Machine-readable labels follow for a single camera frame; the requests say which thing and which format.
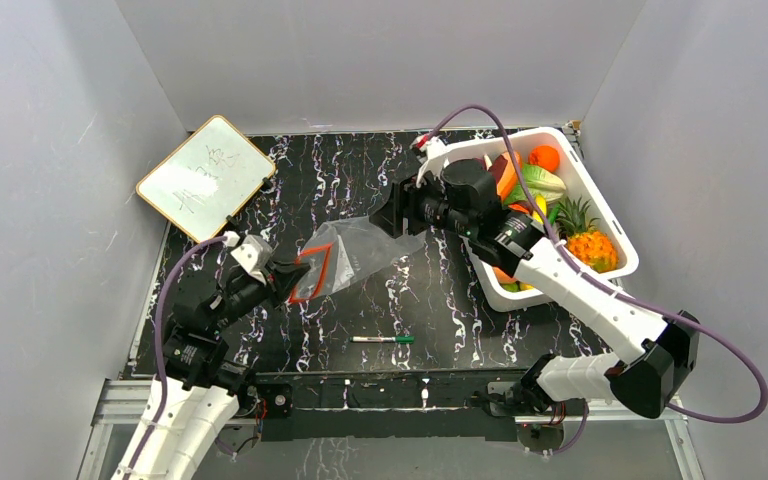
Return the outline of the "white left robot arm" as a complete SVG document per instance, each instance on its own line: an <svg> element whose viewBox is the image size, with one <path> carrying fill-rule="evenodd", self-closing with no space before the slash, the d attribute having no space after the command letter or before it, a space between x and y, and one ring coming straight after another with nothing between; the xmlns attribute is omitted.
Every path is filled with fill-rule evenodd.
<svg viewBox="0 0 768 480"><path fill-rule="evenodd" d="M185 267L218 245L236 261L231 277L193 309L168 307ZM153 317L156 372L137 427L112 474L115 479L190 479L234 416L264 404L253 371L227 360L223 332L253 309L287 303L310 271L281 261L258 235L234 231L199 242L164 280Z"/></svg>

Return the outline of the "clear zip bag orange zipper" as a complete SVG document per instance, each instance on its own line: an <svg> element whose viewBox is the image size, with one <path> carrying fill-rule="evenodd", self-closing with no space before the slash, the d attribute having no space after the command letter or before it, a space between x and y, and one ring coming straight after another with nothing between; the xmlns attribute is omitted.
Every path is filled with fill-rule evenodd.
<svg viewBox="0 0 768 480"><path fill-rule="evenodd" d="M301 303L357 284L423 248L422 235L388 235L368 217L323 223L296 257L310 270L294 287L289 301Z"/></svg>

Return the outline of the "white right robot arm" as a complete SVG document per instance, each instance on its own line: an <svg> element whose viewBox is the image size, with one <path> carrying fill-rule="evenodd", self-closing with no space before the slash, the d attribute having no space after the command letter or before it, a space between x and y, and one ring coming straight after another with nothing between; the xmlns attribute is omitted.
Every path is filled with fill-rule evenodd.
<svg viewBox="0 0 768 480"><path fill-rule="evenodd" d="M584 278L543 225L501 203L493 176L475 160L445 167L441 180L413 176L391 189L371 216L393 238L429 227L461 236L471 253L547 295L610 347L575 358L546 354L492 401L550 413L570 399L617 400L635 414L659 417L695 365L698 334L621 300L611 284Z"/></svg>

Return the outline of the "orange papaya slice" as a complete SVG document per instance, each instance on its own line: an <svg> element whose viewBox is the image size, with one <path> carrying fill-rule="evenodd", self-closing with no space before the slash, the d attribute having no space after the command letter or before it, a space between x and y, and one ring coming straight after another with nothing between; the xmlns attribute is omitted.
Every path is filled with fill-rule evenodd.
<svg viewBox="0 0 768 480"><path fill-rule="evenodd" d="M493 160L488 167L488 172L495 181L498 197L505 200L518 184L518 177L509 153L504 152Z"/></svg>

